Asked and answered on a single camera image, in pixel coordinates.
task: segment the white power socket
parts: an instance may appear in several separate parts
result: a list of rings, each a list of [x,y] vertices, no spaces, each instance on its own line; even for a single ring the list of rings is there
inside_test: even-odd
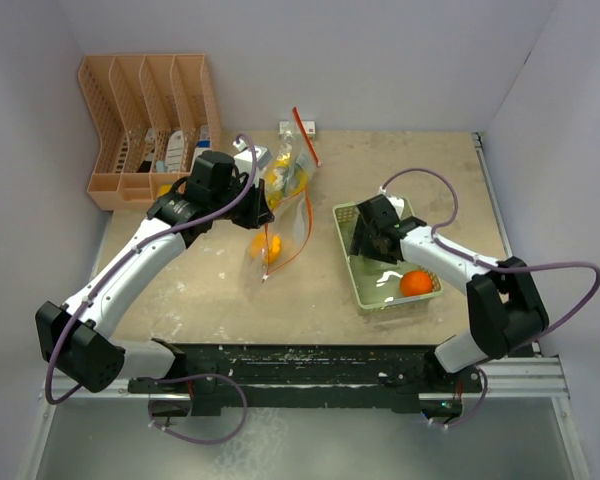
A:
[[[284,132],[287,130],[289,126],[289,122],[287,120],[281,120],[279,124],[278,134],[280,138],[284,135]],[[302,121],[302,126],[304,127],[304,131],[307,132],[307,137],[309,140],[313,140],[316,138],[316,122],[314,121]]]

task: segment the white wall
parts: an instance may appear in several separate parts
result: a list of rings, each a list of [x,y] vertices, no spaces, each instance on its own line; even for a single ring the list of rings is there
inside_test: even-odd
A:
[[[60,0],[87,53],[206,52],[226,126],[484,130],[555,0]]]
[[[486,157],[514,251],[530,262],[600,265],[600,0],[563,0],[486,134]],[[553,318],[591,283],[538,276]],[[600,291],[551,339],[600,478]]]
[[[54,0],[0,0],[1,480],[19,468],[46,365],[34,314],[85,281],[102,234],[81,58]]]

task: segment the yellow fruit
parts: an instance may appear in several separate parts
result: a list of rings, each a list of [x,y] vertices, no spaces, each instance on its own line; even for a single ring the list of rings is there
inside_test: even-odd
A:
[[[405,297],[424,295],[433,292],[431,277],[422,270],[405,273],[400,279],[400,291]]]
[[[260,232],[253,238],[249,253],[251,258],[261,256],[265,265],[271,265],[280,256],[280,250],[282,250],[282,241],[278,235],[269,235],[269,248],[267,249],[267,235]]]

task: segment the peach storage rack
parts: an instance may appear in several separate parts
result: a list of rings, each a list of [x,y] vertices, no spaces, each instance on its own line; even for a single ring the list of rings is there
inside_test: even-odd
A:
[[[98,135],[100,152],[87,192],[102,210],[147,209],[162,185],[191,170],[200,126],[211,145],[222,125],[205,55],[88,55],[78,79]],[[154,143],[146,135],[153,128]],[[182,130],[180,170],[161,173],[167,142]],[[149,172],[138,173],[152,151]]]

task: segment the gray floor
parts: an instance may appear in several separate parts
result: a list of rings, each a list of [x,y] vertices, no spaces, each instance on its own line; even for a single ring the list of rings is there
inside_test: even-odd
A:
[[[240,412],[177,419],[208,438]],[[548,399],[487,399],[457,429],[382,410],[253,409],[238,437],[203,447],[148,428],[146,400],[58,407],[40,479],[570,479]]]

